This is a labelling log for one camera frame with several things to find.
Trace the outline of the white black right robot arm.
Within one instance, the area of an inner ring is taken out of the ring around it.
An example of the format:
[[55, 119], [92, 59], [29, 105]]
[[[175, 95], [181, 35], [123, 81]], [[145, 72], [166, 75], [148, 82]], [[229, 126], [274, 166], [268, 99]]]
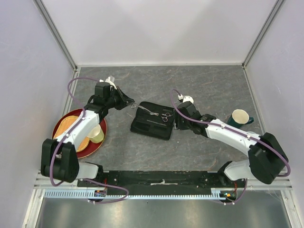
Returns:
[[245, 132], [232, 127], [210, 114], [201, 115], [191, 102], [174, 108], [174, 122], [179, 130], [191, 130], [197, 135], [225, 143], [247, 156], [242, 161], [228, 161], [221, 167], [218, 183], [230, 186], [240, 179], [255, 178], [271, 184], [281, 177], [288, 158], [274, 135]]

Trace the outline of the silver scissors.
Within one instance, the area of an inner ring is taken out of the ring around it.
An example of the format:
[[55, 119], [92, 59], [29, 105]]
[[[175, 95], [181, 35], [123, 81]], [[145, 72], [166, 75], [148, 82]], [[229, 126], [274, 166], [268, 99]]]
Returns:
[[139, 108], [139, 109], [144, 110], [145, 112], [147, 112], [147, 113], [150, 114], [150, 115], [159, 116], [159, 113], [152, 112], [152, 111], [150, 111], [149, 109], [147, 109], [147, 108], [145, 108], [145, 107], [143, 107], [143, 106], [141, 106], [141, 105], [139, 105], [139, 104], [137, 104], [137, 103], [131, 104], [131, 108], [132, 108], [132, 109]]
[[168, 122], [169, 118], [172, 116], [173, 116], [173, 114], [170, 114], [170, 113], [162, 113], [162, 114], [159, 114], [159, 116], [153, 117], [152, 119], [147, 119], [147, 121], [151, 122], [151, 123], [165, 125]]

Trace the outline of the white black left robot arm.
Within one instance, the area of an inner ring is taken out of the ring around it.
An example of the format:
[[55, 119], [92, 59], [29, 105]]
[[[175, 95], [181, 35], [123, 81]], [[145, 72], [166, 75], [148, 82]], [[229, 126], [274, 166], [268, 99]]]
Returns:
[[59, 183], [72, 183], [77, 179], [87, 179], [94, 187], [101, 186], [104, 175], [98, 171], [99, 167], [79, 162], [76, 151], [81, 142], [108, 115], [109, 109], [122, 110], [134, 102], [114, 83], [98, 82], [94, 95], [89, 98], [77, 120], [57, 138], [43, 142], [41, 174], [49, 177], [53, 186], [57, 186], [55, 180]]

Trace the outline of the black zippered tool case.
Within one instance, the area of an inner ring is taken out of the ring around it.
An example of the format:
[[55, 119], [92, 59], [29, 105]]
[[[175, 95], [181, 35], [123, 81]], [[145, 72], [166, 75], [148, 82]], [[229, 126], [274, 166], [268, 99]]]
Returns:
[[143, 101], [133, 104], [137, 109], [130, 131], [152, 138], [168, 141], [174, 124], [173, 108]]

